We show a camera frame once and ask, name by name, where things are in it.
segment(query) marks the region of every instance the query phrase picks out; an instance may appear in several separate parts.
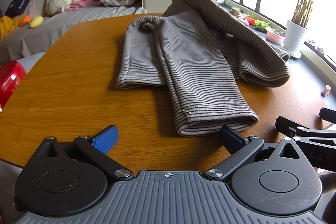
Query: red container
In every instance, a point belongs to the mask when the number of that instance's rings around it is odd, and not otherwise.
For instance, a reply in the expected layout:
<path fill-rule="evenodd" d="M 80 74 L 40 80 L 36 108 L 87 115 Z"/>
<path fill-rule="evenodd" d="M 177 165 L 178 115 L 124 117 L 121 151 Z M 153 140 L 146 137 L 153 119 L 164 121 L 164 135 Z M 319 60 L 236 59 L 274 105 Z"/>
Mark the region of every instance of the red container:
<path fill-rule="evenodd" d="M 252 18 L 249 18 L 249 17 L 245 17 L 245 19 L 247 20 L 247 22 L 248 22 L 250 25 L 252 25 L 252 26 L 255 25 L 255 19 L 252 19 Z"/>
<path fill-rule="evenodd" d="M 0 112 L 26 74 L 17 61 L 10 61 L 0 67 Z"/>

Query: orange plush toy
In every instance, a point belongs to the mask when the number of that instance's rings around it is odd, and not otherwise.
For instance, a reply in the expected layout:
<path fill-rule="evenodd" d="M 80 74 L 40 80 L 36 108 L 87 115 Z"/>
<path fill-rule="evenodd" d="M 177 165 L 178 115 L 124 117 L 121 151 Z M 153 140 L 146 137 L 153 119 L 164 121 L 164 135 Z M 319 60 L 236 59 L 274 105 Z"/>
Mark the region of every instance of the orange plush toy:
<path fill-rule="evenodd" d="M 23 18 L 23 20 L 21 20 L 19 26 L 22 27 L 22 26 L 24 26 L 24 25 L 28 25 L 29 23 L 30 23 L 29 16 L 25 16 L 25 17 Z"/>

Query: black bag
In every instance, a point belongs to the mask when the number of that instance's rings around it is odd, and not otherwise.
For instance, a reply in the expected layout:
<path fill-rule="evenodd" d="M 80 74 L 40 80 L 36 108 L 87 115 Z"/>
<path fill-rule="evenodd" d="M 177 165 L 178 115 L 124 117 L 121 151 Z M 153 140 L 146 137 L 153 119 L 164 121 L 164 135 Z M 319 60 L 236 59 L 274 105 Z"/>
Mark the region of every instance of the black bag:
<path fill-rule="evenodd" d="M 26 10 L 29 1 L 30 0 L 13 0 L 10 3 L 5 15 L 9 16 L 10 18 L 22 15 L 23 12 Z"/>

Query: sofa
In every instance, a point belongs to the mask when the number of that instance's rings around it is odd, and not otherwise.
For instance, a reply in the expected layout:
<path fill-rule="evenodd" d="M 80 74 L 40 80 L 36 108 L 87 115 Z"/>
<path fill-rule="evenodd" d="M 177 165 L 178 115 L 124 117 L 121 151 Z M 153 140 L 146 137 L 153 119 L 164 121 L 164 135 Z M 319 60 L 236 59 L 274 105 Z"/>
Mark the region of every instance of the sofa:
<path fill-rule="evenodd" d="M 12 33 L 0 41 L 0 65 L 18 60 L 39 52 L 46 52 L 62 35 L 77 23 L 130 15 L 144 14 L 146 10 L 142 3 L 135 3 L 131 7 L 85 7 L 76 11 L 64 12 L 53 17 L 47 17 L 45 11 L 46 0 L 31 1 L 22 18 L 29 15 L 43 16 L 43 23 L 35 29 L 30 29 L 28 25 L 16 28 Z"/>

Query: blue gripper pad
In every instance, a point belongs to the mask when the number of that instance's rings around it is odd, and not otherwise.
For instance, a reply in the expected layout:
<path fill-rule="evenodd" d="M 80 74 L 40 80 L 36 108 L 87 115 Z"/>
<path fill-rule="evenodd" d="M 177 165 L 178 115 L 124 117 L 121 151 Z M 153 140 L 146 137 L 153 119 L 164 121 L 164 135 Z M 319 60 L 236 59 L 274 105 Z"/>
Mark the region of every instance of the blue gripper pad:
<path fill-rule="evenodd" d="M 118 129 L 116 126 L 110 125 L 91 137 L 91 139 L 92 145 L 95 148 L 100 152 L 107 154 L 118 141 Z"/>

